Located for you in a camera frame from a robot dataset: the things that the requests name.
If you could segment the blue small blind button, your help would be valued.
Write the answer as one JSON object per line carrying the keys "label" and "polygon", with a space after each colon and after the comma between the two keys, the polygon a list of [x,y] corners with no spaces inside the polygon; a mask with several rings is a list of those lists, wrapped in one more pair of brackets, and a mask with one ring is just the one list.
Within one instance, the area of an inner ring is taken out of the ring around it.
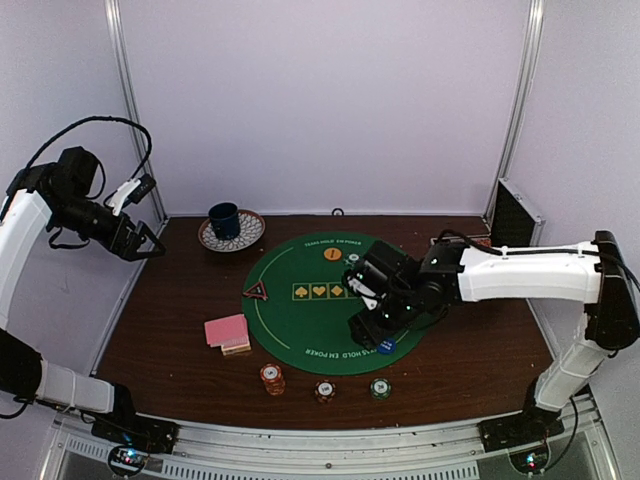
{"label": "blue small blind button", "polygon": [[376,348],[376,351],[382,355],[391,355],[397,349],[397,343],[393,338],[383,340]]}

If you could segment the green 20 chip stack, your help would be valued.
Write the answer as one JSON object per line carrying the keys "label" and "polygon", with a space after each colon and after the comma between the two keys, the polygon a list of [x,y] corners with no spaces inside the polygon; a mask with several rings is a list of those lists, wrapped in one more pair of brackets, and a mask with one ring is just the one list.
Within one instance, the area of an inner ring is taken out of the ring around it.
{"label": "green 20 chip stack", "polygon": [[376,400],[385,400],[391,396],[392,385],[386,378],[375,378],[370,383],[371,397]]}

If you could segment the orange big blind button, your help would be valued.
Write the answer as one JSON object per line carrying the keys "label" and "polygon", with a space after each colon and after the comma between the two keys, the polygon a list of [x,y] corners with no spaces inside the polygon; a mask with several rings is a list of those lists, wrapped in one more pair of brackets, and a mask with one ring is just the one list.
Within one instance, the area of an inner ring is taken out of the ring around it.
{"label": "orange big blind button", "polygon": [[328,261],[338,261],[342,257],[342,252],[338,248],[330,247],[324,251],[323,256]]}

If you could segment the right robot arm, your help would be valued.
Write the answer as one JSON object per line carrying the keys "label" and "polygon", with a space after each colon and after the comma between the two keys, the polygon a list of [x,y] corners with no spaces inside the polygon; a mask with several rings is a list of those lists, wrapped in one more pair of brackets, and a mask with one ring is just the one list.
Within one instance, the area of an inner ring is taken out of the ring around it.
{"label": "right robot arm", "polygon": [[425,314],[492,300],[563,300],[583,312],[573,342],[533,383],[529,404],[513,419],[519,440],[535,440],[581,390],[604,359],[639,338],[639,282],[610,231],[555,247],[489,247],[445,230],[421,259],[374,242],[342,277],[365,307],[348,321],[366,349]]}

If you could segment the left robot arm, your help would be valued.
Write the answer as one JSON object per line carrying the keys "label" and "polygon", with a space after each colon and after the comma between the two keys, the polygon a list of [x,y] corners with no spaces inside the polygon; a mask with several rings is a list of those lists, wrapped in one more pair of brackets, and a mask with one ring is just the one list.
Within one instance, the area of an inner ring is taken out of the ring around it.
{"label": "left robot arm", "polygon": [[[95,241],[118,258],[141,261],[162,256],[165,246],[124,209],[155,186],[148,175],[126,181],[102,205],[90,190],[102,164],[82,147],[64,150],[58,161],[27,166],[7,190],[1,210],[1,324],[6,326],[17,282],[39,235],[76,233],[83,245]],[[24,406],[44,403],[104,419],[106,429],[123,444],[137,442],[144,424],[130,391],[121,385],[81,375],[52,364],[27,343],[1,332],[1,389]]]}

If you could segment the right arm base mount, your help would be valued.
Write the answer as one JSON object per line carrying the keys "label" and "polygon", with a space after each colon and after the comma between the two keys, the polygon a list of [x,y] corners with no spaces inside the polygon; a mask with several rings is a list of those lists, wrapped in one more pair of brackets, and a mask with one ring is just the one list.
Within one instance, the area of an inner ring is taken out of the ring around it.
{"label": "right arm base mount", "polygon": [[486,453],[506,450],[511,466],[528,476],[541,474],[550,466],[548,441],[565,431],[559,420],[549,424],[526,421],[522,414],[484,420],[478,424],[478,429]]}

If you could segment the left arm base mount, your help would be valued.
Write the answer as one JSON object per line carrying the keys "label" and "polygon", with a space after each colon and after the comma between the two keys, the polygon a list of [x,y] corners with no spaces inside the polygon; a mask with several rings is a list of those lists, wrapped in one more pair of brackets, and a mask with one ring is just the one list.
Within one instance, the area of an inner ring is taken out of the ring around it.
{"label": "left arm base mount", "polygon": [[95,417],[91,425],[94,437],[113,443],[107,453],[108,468],[126,479],[141,474],[153,455],[171,454],[179,432],[176,423],[149,417],[138,417],[128,427]]}

